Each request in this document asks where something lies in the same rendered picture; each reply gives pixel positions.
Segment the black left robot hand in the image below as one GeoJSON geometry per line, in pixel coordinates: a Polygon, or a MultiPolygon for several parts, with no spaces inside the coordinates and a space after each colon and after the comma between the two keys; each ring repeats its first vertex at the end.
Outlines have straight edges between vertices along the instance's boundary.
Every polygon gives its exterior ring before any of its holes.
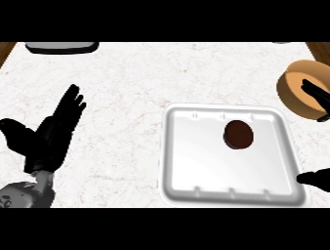
{"type": "Polygon", "coordinates": [[[53,114],[44,118],[35,131],[12,118],[0,120],[7,147],[27,158],[28,174],[55,172],[61,168],[86,107],[80,87],[72,84],[53,114]]]}

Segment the tan orange pot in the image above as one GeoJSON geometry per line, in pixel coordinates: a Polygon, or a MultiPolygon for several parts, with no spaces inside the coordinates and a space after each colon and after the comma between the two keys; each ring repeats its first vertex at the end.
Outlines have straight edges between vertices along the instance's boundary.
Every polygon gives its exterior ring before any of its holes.
{"type": "Polygon", "coordinates": [[[317,61],[296,61],[289,65],[277,83],[279,97],[289,110],[301,117],[318,120],[327,112],[301,88],[304,79],[330,94],[330,66],[317,61]]]}

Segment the brown chocolate cupcake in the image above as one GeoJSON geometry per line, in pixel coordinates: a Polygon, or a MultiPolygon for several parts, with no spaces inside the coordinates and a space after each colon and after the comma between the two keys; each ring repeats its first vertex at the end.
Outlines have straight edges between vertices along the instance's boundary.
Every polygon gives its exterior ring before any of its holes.
{"type": "Polygon", "coordinates": [[[254,131],[242,120],[233,120],[226,127],[224,141],[231,149],[246,149],[254,143],[254,131]]]}

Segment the white plastic tray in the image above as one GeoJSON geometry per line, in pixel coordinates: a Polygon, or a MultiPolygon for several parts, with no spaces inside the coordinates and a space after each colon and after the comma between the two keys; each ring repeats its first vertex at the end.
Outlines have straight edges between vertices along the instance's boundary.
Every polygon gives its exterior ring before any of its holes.
{"type": "Polygon", "coordinates": [[[307,187],[283,113],[270,106],[171,104],[164,113],[159,190],[174,207],[305,207],[307,187]],[[227,124],[242,120],[254,143],[231,149],[227,124]]]}

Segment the grey and black appliance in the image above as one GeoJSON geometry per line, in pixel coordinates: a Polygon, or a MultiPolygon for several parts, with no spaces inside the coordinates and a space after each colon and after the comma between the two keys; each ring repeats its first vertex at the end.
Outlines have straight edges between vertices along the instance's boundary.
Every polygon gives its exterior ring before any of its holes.
{"type": "Polygon", "coordinates": [[[28,42],[27,48],[34,54],[74,55],[91,53],[99,42],[28,42]]]}

